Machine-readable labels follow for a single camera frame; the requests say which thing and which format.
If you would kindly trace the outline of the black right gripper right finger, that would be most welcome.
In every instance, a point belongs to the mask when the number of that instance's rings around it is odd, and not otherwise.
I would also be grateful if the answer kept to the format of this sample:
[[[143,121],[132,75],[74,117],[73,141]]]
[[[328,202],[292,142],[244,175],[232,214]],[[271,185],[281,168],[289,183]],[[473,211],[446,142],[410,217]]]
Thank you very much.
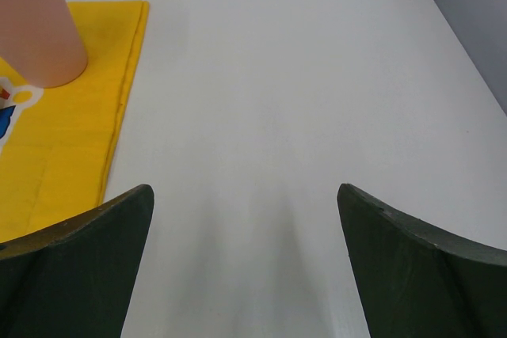
[[[504,337],[506,252],[398,211],[352,184],[341,227],[372,337]]]

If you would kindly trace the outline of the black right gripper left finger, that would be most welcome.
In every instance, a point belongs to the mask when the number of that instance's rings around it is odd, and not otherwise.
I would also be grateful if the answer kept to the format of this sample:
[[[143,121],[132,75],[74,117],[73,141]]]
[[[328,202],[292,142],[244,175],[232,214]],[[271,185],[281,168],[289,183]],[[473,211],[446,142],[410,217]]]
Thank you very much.
[[[3,337],[119,337],[154,210],[141,184],[1,244]]]

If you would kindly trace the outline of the yellow Pikachu placemat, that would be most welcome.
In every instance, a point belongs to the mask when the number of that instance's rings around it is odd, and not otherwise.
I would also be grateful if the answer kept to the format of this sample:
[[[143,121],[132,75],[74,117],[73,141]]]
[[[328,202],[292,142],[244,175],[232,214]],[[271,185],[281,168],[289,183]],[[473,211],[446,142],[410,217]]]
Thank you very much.
[[[71,2],[88,64],[40,89],[1,65],[1,239],[9,241],[103,202],[143,46],[146,1]]]

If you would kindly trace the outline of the pink plastic cup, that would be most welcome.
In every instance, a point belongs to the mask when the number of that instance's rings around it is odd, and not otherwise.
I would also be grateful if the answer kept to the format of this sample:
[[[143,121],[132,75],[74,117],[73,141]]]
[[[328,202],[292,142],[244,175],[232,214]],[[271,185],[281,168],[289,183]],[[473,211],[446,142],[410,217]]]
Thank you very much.
[[[72,82],[88,63],[66,0],[1,0],[1,58],[40,88]]]

